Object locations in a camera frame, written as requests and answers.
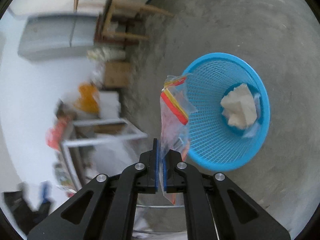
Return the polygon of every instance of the gray floor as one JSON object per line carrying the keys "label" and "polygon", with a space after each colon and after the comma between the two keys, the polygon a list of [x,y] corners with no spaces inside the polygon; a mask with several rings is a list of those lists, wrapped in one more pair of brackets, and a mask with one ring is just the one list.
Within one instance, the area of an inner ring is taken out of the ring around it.
{"label": "gray floor", "polygon": [[[294,238],[320,201],[320,25],[312,11],[304,0],[151,4],[175,16],[148,16],[135,30],[145,31],[150,41],[128,50],[133,65],[125,95],[128,118],[149,134],[151,146],[152,138],[160,137],[159,96],[168,74],[180,75],[193,60],[211,52],[245,60],[267,88],[271,123],[257,155],[227,175]],[[154,201],[164,202],[160,196]],[[183,212],[150,216],[155,229],[185,227]]]}

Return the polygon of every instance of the metal frame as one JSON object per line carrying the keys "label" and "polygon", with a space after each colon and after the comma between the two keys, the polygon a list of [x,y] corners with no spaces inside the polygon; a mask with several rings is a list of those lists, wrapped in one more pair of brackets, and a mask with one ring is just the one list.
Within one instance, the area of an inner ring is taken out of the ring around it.
{"label": "metal frame", "polygon": [[[93,126],[99,124],[117,124],[117,123],[126,123],[130,129],[133,131],[132,134],[124,134],[124,135],[115,135],[115,136],[106,136],[105,138],[76,138],[75,127],[85,127],[85,126]],[[73,121],[66,128],[63,134],[63,140],[60,142],[60,148],[62,151],[62,156],[66,162],[68,171],[70,173],[73,184],[76,187],[76,190],[80,190],[82,188],[82,180],[83,180],[83,172],[82,166],[80,165],[80,153],[78,147],[84,146],[95,146],[99,144],[107,144],[110,142],[114,142],[115,140],[137,140],[141,138],[147,138],[148,135],[143,133],[138,128],[136,128],[132,123],[130,123],[125,118],[115,118],[115,119],[95,119],[95,120],[83,120],[83,121]],[[75,159],[78,162],[77,167],[80,169],[80,173],[78,174],[75,168],[75,165],[71,158],[70,148],[73,148],[75,154]]]}
{"label": "metal frame", "polygon": [[178,206],[153,206],[153,205],[139,205],[137,204],[137,207],[140,208],[184,208],[184,205],[178,205]]}

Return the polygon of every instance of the metal screw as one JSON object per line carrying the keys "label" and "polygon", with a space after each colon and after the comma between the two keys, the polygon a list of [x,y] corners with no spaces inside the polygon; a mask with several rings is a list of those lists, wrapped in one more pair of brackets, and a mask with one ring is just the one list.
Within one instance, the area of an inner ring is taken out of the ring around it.
{"label": "metal screw", "polygon": [[226,178],[226,176],[224,176],[222,173],[217,173],[214,177],[219,181],[223,181]]}
{"label": "metal screw", "polygon": [[185,169],[186,167],[187,167],[187,164],[186,164],[186,163],[178,163],[178,164],[177,164],[177,168],[178,168],[178,169],[183,170],[183,169]]}
{"label": "metal screw", "polygon": [[97,176],[97,181],[98,181],[98,182],[104,182],[106,179],[107,179],[107,176],[104,175],[104,174],[99,174],[99,175]]}
{"label": "metal screw", "polygon": [[143,163],[137,163],[134,167],[136,170],[143,170],[145,166]]}

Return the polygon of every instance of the blue object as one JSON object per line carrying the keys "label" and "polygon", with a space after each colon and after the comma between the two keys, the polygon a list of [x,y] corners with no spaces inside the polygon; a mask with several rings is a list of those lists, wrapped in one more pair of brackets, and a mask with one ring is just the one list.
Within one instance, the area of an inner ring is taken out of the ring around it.
{"label": "blue object", "polygon": [[156,149],[156,169],[155,169],[155,186],[156,191],[158,191],[159,185],[159,140],[157,140],[157,149]]}
{"label": "blue object", "polygon": [[42,187],[41,196],[40,196],[40,198],[42,200],[41,203],[47,203],[49,201],[48,191],[49,191],[50,184],[48,181],[44,181],[44,182],[42,182],[41,187]]}
{"label": "blue object", "polygon": [[[192,62],[183,74],[188,76],[188,99],[198,112],[189,116],[188,155],[199,165],[214,171],[230,171],[249,162],[261,148],[269,128],[270,104],[258,74],[240,58],[211,53]],[[260,128],[253,138],[230,127],[221,114],[222,98],[242,83],[252,94],[260,94]]]}
{"label": "blue object", "polygon": [[162,174],[163,174],[163,190],[167,191],[167,164],[165,159],[162,160]]}

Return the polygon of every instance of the white crumpled paper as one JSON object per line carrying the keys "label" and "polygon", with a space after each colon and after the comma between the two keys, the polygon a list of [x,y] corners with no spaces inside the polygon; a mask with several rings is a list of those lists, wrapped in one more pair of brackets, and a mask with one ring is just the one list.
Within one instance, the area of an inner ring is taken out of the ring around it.
{"label": "white crumpled paper", "polygon": [[256,105],[247,84],[234,88],[221,100],[228,125],[244,130],[257,120]]}

